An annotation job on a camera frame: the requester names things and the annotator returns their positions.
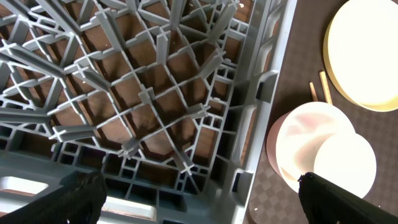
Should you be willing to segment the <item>pink bowl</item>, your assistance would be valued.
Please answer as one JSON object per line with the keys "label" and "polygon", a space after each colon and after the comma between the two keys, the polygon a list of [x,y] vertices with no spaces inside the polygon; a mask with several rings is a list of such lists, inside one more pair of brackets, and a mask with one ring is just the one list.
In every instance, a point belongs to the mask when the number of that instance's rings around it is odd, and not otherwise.
{"label": "pink bowl", "polygon": [[320,146],[336,133],[354,132],[351,121],[337,107],[319,101],[305,103],[272,125],[266,141],[267,158],[284,182],[298,192],[298,179],[314,171]]}

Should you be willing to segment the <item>white cup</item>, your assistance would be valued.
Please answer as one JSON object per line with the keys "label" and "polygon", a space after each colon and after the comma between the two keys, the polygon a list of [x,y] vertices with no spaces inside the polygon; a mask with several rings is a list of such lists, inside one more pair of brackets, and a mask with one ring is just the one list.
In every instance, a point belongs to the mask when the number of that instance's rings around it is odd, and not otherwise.
{"label": "white cup", "polygon": [[370,143],[361,135],[337,133],[320,146],[313,171],[357,197],[364,198],[376,178],[376,156]]}

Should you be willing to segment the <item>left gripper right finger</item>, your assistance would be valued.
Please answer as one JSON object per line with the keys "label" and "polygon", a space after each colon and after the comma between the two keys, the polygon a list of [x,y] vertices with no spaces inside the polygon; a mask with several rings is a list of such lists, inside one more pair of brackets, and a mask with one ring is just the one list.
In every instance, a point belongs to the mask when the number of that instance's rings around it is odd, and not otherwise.
{"label": "left gripper right finger", "polygon": [[309,224],[397,224],[397,217],[330,181],[307,172],[298,196]]}

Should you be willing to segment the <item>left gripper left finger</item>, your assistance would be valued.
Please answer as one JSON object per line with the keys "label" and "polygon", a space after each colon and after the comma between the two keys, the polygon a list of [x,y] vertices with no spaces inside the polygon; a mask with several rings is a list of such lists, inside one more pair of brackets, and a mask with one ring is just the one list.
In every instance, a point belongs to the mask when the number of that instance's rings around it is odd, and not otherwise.
{"label": "left gripper left finger", "polygon": [[107,189],[100,171],[75,172],[62,179],[61,187],[1,217],[1,223],[97,223]]}

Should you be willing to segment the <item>yellow round plate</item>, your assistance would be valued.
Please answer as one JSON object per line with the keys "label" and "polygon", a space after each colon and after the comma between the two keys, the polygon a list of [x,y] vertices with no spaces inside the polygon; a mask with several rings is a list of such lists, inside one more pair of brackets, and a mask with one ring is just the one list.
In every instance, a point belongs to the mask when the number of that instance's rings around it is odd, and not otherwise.
{"label": "yellow round plate", "polygon": [[332,84],[367,110],[397,109],[397,3],[349,0],[330,21],[323,61]]}

